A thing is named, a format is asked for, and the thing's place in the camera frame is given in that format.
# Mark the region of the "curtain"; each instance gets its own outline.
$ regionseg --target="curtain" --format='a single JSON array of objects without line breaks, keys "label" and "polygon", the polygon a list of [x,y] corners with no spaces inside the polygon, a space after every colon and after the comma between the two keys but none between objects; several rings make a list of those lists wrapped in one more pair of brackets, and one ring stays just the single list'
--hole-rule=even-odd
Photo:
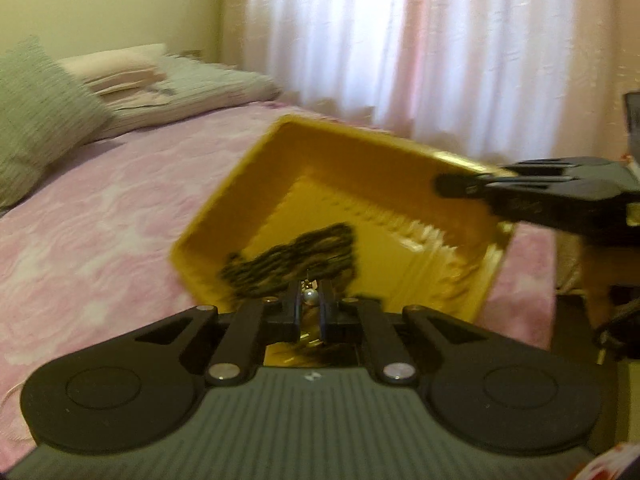
[{"label": "curtain", "polygon": [[285,99],[491,162],[594,155],[613,0],[225,0],[223,59]]}]

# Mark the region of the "yellow plastic bin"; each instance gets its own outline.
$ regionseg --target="yellow plastic bin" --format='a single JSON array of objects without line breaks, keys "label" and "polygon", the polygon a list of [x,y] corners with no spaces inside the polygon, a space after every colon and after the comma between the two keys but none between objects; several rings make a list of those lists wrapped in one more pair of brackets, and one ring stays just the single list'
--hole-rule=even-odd
[{"label": "yellow plastic bin", "polygon": [[357,269],[349,293],[383,298],[389,312],[423,304],[473,321],[513,225],[480,201],[437,197],[433,177],[443,172],[501,171],[389,134],[284,116],[202,207],[171,260],[198,302],[228,312],[234,301],[219,274],[229,253],[254,258],[348,222]]}]

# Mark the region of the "silver screw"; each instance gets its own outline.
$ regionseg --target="silver screw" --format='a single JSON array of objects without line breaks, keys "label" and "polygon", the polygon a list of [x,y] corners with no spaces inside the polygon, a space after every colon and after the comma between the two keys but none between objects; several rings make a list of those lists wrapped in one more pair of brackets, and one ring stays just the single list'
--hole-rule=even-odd
[{"label": "silver screw", "polygon": [[226,381],[240,375],[240,367],[233,363],[218,363],[209,368],[209,375],[214,379]]},{"label": "silver screw", "polygon": [[391,363],[382,369],[382,372],[395,381],[411,379],[415,375],[415,368],[409,363]]}]

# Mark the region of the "pink and white bedspread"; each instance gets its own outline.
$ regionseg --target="pink and white bedspread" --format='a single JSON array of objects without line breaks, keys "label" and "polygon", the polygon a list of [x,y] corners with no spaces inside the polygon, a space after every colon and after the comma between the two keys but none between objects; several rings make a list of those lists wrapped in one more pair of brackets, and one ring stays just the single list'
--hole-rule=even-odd
[{"label": "pink and white bedspread", "polygon": [[[292,111],[252,104],[85,146],[0,219],[0,470],[33,447],[18,406],[30,372],[192,305],[171,244]],[[544,348],[553,318],[553,235],[521,225],[478,323]]]}]

